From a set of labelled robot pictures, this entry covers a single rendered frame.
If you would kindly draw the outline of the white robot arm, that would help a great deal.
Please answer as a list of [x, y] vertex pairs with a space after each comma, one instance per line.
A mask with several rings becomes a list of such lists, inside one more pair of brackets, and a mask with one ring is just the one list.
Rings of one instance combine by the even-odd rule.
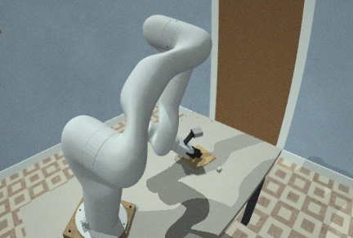
[[[79, 115], [65, 125], [61, 136], [64, 157], [83, 187], [75, 222], [84, 238], [123, 234], [127, 225], [120, 203], [123, 188], [134, 186], [144, 174], [148, 142], [158, 156], [176, 147], [179, 106], [192, 69], [212, 50], [207, 31], [171, 17], [151, 16], [142, 31], [147, 43], [162, 53], [141, 60], [123, 86], [124, 132]], [[150, 121], [158, 101], [159, 125]]]

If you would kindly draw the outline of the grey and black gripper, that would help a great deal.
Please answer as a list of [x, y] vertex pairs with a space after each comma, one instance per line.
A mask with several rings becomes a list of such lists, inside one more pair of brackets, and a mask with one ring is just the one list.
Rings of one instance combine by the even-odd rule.
[[187, 159], [189, 159], [190, 157], [194, 159], [195, 156], [197, 156], [197, 158], [200, 158], [200, 156], [203, 154], [200, 152], [201, 150], [194, 148], [189, 142], [187, 143], [187, 145], [185, 145], [185, 143], [183, 142], [184, 140], [184, 138], [178, 137], [178, 143], [176, 144], [176, 147], [173, 149], [173, 151]]

